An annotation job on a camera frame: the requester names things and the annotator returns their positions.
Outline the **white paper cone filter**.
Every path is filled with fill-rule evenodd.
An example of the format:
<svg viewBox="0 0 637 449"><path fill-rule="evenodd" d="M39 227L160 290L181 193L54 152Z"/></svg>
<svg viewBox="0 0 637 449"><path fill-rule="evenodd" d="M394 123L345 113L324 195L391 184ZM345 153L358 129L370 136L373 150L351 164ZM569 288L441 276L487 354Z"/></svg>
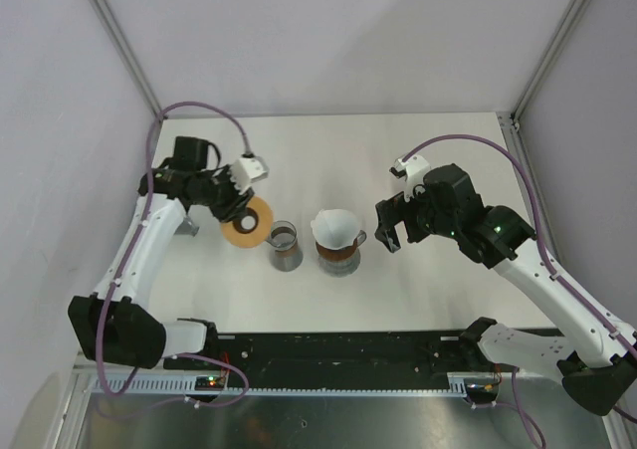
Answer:
<svg viewBox="0 0 637 449"><path fill-rule="evenodd" d="M311 221L315 241L328 250L351 246L362 230L359 219L344 209L321 210Z"/></svg>

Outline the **clear ribbed glass server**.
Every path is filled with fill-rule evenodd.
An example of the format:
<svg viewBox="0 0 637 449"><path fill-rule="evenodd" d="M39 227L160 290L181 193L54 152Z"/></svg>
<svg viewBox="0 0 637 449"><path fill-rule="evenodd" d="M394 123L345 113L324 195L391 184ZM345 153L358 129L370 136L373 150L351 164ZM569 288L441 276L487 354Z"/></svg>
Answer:
<svg viewBox="0 0 637 449"><path fill-rule="evenodd" d="M353 274L359 267L361 261L361 255L356 250L350 257L341 261L330 261L323 256L318 257L319 267L332 277L346 277Z"/></svg>

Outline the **grey glass carafe with collar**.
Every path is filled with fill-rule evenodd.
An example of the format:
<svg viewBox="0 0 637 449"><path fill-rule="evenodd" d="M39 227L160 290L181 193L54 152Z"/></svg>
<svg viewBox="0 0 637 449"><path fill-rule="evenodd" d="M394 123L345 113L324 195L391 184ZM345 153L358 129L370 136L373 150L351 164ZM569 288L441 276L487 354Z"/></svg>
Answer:
<svg viewBox="0 0 637 449"><path fill-rule="evenodd" d="M270 263L281 272L295 270L303 261L296 227L289 221L275 221L266 242L271 246Z"/></svg>

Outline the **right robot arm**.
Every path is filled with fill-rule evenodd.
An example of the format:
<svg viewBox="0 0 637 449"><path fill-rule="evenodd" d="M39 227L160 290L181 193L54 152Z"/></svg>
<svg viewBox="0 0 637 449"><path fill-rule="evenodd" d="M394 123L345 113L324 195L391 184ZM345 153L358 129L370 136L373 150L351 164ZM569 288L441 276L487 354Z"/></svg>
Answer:
<svg viewBox="0 0 637 449"><path fill-rule="evenodd" d="M560 332L541 337L479 318L463 333L461 362L471 370L491 362L517 366L559 383L588 412L609 414L636 380L635 328L541 253L533 227L515 210L484 204L458 165L432 167L416 155L396 160L390 171L404 187L376 204L374 233L389 252L400 248L397 224L404 225L410 243L451 239L471 261L522 291Z"/></svg>

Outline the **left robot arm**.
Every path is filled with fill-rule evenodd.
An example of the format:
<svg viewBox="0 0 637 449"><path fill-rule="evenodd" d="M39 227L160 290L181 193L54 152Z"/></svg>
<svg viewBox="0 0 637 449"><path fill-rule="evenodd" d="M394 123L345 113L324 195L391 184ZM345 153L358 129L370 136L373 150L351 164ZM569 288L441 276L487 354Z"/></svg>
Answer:
<svg viewBox="0 0 637 449"><path fill-rule="evenodd" d="M268 172L251 153L211 168L208 151L213 146L178 136L172 155L141 177L133 217L113 262L90 295L75 296L69 304L86 358L136 368L153 368L181 353L201 369L218 361L220 345L208 337L209 323L162 323L148 308L169 243L187 224L190 208L206 207L221 223L243 217L254 195L253 181Z"/></svg>

